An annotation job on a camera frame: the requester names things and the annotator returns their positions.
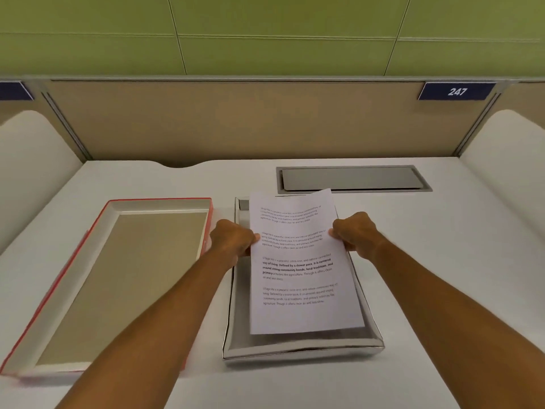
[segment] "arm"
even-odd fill
[[[95,359],[58,409],[163,408],[225,272],[259,239],[220,220],[212,247]]]
[[[389,242],[366,213],[335,220],[330,234],[377,268],[462,408],[545,407],[541,350]]]

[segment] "green wall panel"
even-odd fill
[[[171,0],[182,35],[395,37],[408,0]]]
[[[0,34],[0,75],[183,75],[174,36]]]
[[[545,36],[545,0],[411,0],[400,37]]]
[[[389,76],[545,76],[545,45],[398,41]]]
[[[393,40],[181,37],[188,75],[383,75]]]
[[[168,0],[0,0],[0,33],[174,34]]]

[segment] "printed document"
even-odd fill
[[[363,327],[341,241],[328,234],[337,218],[331,190],[309,195],[250,196],[252,246],[250,334]]]

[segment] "white desk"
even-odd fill
[[[233,219],[235,196],[276,193],[276,166],[414,164],[433,192],[334,194],[340,217],[366,210],[437,275],[545,349],[545,244],[457,158],[86,163],[0,257],[0,356],[109,199],[212,197],[214,220]],[[454,408],[452,395],[376,270],[354,257],[386,350],[364,362],[228,370],[221,360],[226,277],[167,407]],[[2,407],[54,407],[67,385],[0,379]]]

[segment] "blue sign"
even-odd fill
[[[426,82],[418,100],[484,100],[494,82]]]
[[[0,100],[34,100],[23,82],[0,82]]]

